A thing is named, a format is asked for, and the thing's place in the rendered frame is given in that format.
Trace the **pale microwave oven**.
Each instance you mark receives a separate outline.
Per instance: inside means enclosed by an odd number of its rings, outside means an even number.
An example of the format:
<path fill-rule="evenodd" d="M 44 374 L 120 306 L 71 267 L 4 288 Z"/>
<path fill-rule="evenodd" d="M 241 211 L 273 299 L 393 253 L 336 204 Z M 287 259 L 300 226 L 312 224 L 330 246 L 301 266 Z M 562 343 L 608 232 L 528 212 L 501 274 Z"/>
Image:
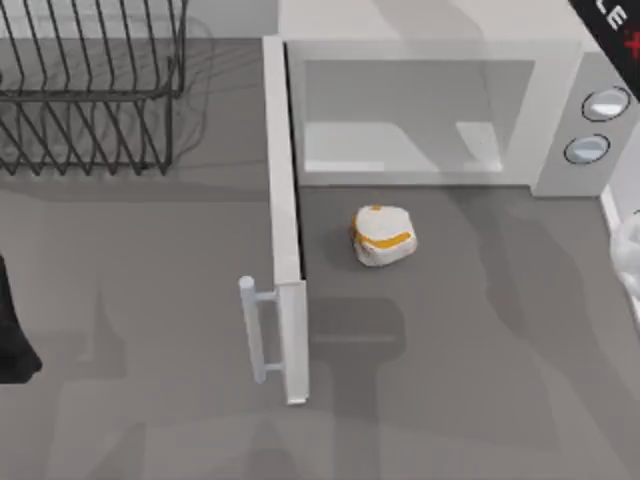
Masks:
<path fill-rule="evenodd" d="M 594 197 L 639 107 L 569 0 L 279 0 L 305 186 L 524 186 Z M 620 117 L 582 102 L 625 88 Z M 601 134 L 589 165 L 567 144 Z"/>

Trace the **white microwave door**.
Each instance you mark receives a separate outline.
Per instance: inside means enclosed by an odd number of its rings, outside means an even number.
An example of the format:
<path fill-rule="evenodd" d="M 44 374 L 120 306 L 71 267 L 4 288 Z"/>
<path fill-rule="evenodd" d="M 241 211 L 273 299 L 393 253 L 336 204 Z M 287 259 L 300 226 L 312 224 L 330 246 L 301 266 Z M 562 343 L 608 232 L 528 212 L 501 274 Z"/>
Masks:
<path fill-rule="evenodd" d="M 286 403 L 310 395 L 306 281 L 302 275 L 284 42 L 262 39 L 274 290 Z"/>

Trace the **large round microwave knob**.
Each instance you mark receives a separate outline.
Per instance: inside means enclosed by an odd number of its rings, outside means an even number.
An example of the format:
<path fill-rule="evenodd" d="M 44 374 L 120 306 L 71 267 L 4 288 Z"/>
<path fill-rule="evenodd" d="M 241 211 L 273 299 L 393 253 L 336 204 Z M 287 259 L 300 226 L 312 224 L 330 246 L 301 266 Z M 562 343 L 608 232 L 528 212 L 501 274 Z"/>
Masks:
<path fill-rule="evenodd" d="M 594 91 L 582 102 L 582 116 L 594 123 L 614 120 L 626 112 L 631 104 L 631 95 L 623 87 L 613 86 Z"/>

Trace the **white and orange wrapped bread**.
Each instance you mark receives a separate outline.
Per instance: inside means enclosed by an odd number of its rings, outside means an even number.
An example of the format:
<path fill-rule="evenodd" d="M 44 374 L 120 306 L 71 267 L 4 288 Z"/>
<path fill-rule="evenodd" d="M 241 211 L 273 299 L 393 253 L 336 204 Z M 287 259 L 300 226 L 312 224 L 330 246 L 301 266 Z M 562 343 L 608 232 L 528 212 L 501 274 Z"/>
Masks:
<path fill-rule="evenodd" d="M 414 254 L 418 239 L 407 210 L 390 205 L 365 205 L 351 220 L 351 243 L 366 267 L 384 267 Z"/>

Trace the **small round microwave knob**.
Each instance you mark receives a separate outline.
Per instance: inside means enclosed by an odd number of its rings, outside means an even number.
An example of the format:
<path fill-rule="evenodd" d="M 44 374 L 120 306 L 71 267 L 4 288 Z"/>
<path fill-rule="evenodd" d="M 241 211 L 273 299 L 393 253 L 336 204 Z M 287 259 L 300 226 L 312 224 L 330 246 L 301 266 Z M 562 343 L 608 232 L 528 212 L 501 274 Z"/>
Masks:
<path fill-rule="evenodd" d="M 610 149 L 610 140 L 601 134 L 571 140 L 564 149 L 564 158 L 573 165 L 589 165 L 603 159 Z"/>

